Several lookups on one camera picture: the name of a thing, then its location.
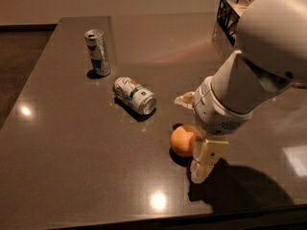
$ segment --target table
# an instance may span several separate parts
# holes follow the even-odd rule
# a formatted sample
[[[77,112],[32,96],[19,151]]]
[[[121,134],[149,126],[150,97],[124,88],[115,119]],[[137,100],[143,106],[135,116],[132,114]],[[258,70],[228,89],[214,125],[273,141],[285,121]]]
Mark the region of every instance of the table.
[[[0,131],[0,228],[306,204],[306,90],[256,108],[201,185],[170,155],[173,126],[195,123],[175,97],[194,91],[232,50],[215,21],[214,13],[62,18]],[[106,35],[105,78],[88,77],[90,29]],[[114,101],[118,77],[155,93],[153,115],[137,117]]]

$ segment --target silver can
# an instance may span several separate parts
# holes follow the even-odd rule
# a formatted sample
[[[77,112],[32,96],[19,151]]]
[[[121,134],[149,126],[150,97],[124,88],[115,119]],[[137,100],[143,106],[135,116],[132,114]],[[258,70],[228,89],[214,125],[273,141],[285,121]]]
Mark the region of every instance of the silver can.
[[[113,91],[118,100],[141,115],[154,111],[156,99],[152,91],[130,78],[119,78],[115,81]]]
[[[101,30],[89,30],[84,36],[95,73],[101,77],[109,75],[110,67],[107,58],[104,32]]]

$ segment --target table surface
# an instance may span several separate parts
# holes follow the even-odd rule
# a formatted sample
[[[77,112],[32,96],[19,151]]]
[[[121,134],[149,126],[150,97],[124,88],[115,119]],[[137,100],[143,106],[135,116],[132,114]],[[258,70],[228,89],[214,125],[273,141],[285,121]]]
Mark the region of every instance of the table surface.
[[[0,228],[307,203],[306,90],[256,108],[204,183],[191,184],[189,168],[172,159],[173,126],[195,123],[175,97],[196,90],[231,51],[215,21],[213,13],[62,18],[0,131]],[[90,29],[106,35],[111,74],[102,79],[88,76]],[[114,101],[118,77],[155,93],[153,115]]]

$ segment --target can lying on side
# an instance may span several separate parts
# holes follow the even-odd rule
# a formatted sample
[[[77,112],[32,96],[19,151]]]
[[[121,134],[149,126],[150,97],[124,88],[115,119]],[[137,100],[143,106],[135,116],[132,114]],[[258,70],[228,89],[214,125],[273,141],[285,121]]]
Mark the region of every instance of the can lying on side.
[[[155,109],[156,99],[152,91],[131,78],[119,78],[113,91],[118,100],[141,115],[148,115]]]
[[[84,36],[95,73],[100,77],[109,75],[110,67],[107,58],[104,32],[101,30],[89,30]]]

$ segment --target orange ball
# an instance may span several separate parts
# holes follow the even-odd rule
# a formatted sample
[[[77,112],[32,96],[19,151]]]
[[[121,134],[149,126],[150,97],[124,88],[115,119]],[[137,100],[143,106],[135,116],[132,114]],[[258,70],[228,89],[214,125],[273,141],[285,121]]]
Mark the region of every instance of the orange ball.
[[[172,150],[181,157],[193,155],[193,144],[201,133],[192,125],[182,125],[176,128],[171,135]]]

